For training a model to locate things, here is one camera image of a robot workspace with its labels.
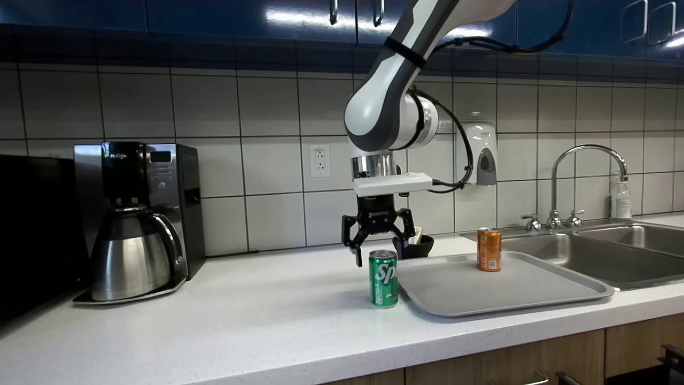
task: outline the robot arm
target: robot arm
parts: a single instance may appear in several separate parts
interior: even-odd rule
[[[516,0],[412,0],[388,38],[372,75],[348,100],[344,125],[364,151],[406,149],[427,143],[439,125],[436,106],[411,96],[436,43],[454,27],[494,19]]]

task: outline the kitchen counter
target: kitchen counter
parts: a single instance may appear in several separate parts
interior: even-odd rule
[[[665,219],[684,226],[684,216]],[[471,239],[439,237],[432,254],[471,250]],[[374,309],[367,293],[367,270],[346,248],[211,258],[170,297],[115,309],[63,301],[29,316],[0,335],[0,379],[325,383],[684,310],[684,283],[473,318],[427,316],[405,297]]]

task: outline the white tile wall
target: white tile wall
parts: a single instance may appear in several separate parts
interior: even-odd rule
[[[180,71],[102,66],[11,66],[0,71],[0,154],[70,157],[70,146],[178,139],[200,147],[210,254],[340,244],[342,213],[356,213],[350,154],[342,127],[353,75]],[[427,234],[546,220],[552,165],[574,143],[613,146],[629,165],[636,213],[684,209],[684,88],[536,80],[420,77],[461,123],[499,129],[500,185],[456,194],[412,192]],[[454,165],[454,132],[399,151],[401,168],[440,179]],[[310,168],[310,147],[329,149],[329,174]],[[608,211],[616,165],[581,151],[561,167],[558,209]]]

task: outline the sink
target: sink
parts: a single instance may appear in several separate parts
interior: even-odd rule
[[[629,244],[638,248],[663,250],[671,254],[684,254],[684,231],[649,224],[587,229],[581,237]]]
[[[633,236],[624,237],[626,241],[620,241],[617,229],[601,231],[601,236],[599,231],[581,236],[521,236],[506,237],[504,250],[538,256],[548,264],[599,279],[624,290],[684,279],[684,256],[652,248],[638,248],[631,241]]]

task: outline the can label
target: can label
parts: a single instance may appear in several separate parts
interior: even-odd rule
[[[369,252],[369,301],[379,309],[398,303],[398,254],[394,250]]]
[[[484,272],[500,272],[500,231],[476,231],[476,268]]]

